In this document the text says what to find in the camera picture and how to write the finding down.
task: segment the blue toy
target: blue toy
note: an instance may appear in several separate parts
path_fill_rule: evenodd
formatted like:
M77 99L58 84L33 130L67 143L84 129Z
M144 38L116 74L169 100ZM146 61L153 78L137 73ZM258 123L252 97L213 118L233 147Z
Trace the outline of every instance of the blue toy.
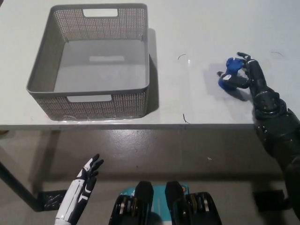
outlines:
M242 59L238 58L229 58L226 62L227 70L225 73L218 72L217 74L220 76L220 79L218 81L219 86L224 89L225 91L234 91L236 90L236 87L229 86L228 84L223 82L223 78L227 75L231 76L237 76L238 71L242 69L244 64L244 61Z

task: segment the robotic hand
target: robotic hand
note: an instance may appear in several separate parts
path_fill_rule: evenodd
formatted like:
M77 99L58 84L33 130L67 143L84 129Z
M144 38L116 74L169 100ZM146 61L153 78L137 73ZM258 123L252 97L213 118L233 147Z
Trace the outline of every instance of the robotic hand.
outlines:
M96 171L102 164L99 154L91 158L72 181L60 205L54 225L76 225L96 184Z
M268 87L258 61L245 53L237 55L242 57L247 78L224 76L222 82L232 87L250 88L256 133L283 171L290 204L300 219L300 121L280 95Z

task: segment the basket mesh wall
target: basket mesh wall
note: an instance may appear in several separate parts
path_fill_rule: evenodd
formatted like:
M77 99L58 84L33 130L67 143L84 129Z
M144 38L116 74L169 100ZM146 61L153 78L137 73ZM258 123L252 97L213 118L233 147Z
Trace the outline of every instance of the basket mesh wall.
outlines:
M35 98L52 120L96 120L138 118L146 114L148 91L140 94L112 95L109 102L69 102L67 97Z
M54 15L66 41L142 39L146 26L143 8L119 8L117 17L85 17L82 9L57 10Z
M85 17L82 9L52 11L45 31L45 42L36 66L35 79L41 79L33 91L40 91L47 80L54 89L63 46L73 40L139 39L147 31L144 8L118 8L117 17ZM67 97L37 97L32 94L52 120L96 120L107 118L138 118L146 114L148 89L142 93L112 95L109 102L69 102Z

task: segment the concrete floor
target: concrete floor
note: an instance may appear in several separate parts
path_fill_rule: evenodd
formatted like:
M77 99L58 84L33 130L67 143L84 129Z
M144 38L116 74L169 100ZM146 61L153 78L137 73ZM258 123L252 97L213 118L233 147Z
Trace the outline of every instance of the concrete floor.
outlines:
M79 225L106 225L118 193L145 175L153 184L187 183L208 191L224 225L299 224L292 210L258 213L252 192L284 189L276 162L252 131L10 131L0 161L30 189L66 189L84 163L105 160ZM55 211L33 212L0 180L0 224L52 225Z

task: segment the robot finger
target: robot finger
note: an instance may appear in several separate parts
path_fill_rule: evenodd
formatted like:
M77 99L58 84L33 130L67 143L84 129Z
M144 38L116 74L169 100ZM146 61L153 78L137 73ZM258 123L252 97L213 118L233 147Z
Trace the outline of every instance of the robot finger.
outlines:
M84 165L84 169L85 171L89 171L91 169L91 167L93 166L93 164L99 159L99 154L96 154L93 158L91 158L85 165Z
M91 168L90 171L91 171L91 172L96 171L103 163L104 163L104 160L103 160L103 159L101 159L100 161L96 162L96 163L92 166L92 168Z
M94 171L94 172L91 174L91 177L96 177L98 174L99 174L98 171Z
M246 54L246 53L243 53L243 52L237 52L237 55L240 56L240 57L243 57L245 60L248 60L251 58L250 55Z
M78 223L78 220L88 203L91 192L95 187L96 181L97 181L96 177L91 177L87 180L86 185L81 195L79 196L78 203L74 207L74 210L72 211L70 218L68 220L68 222L71 225L76 225Z
M225 74L225 73L222 72L222 71L218 71L218 72L217 72L217 75L218 75L219 77L222 77L224 74Z
M99 159L99 154L91 158L82 168L82 170L77 175L77 180L87 180L95 170L97 170L104 162L103 159L96 162Z

